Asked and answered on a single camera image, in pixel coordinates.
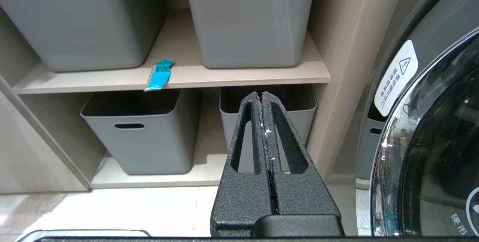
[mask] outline black textured plastic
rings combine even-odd
[[[270,215],[255,225],[256,238],[344,236],[335,215]]]
[[[251,121],[253,135],[253,161],[255,174],[239,174],[238,164],[244,128]],[[281,170],[276,131],[288,160],[291,174]],[[241,102],[233,139],[229,147],[226,164],[221,177],[217,197],[211,213],[212,237],[253,237],[261,232],[256,222],[269,215],[317,215],[325,216],[328,223],[322,226],[339,225],[317,232],[307,232],[311,225],[307,220],[291,220],[291,217],[274,217],[277,224],[289,224],[289,236],[298,233],[343,235],[341,214],[316,167],[306,151],[296,129],[281,101],[274,95],[263,92],[261,100],[256,92]]]

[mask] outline storage bin handle hole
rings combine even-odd
[[[115,128],[118,130],[142,130],[145,125],[142,123],[115,123]]]

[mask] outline blue plastic tag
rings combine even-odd
[[[170,78],[170,68],[172,65],[173,60],[169,59],[163,59],[157,62],[151,70],[149,83],[144,91],[148,92],[161,90],[163,85],[168,82],[168,79]]]

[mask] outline wooden shelf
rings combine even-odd
[[[225,135],[219,113],[219,97],[204,97],[193,167],[186,174],[128,175],[111,157],[103,158],[91,181],[93,189],[158,186],[217,186],[226,161]]]
[[[137,68],[52,72],[38,63],[14,87],[18,94],[142,90],[153,63],[175,61],[164,88],[328,83],[329,72],[309,34],[301,63],[289,68],[210,69],[201,63],[190,10],[170,10],[145,62]]]

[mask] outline washing machine door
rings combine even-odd
[[[478,32],[430,63],[391,110],[371,177],[373,235],[478,235]]]

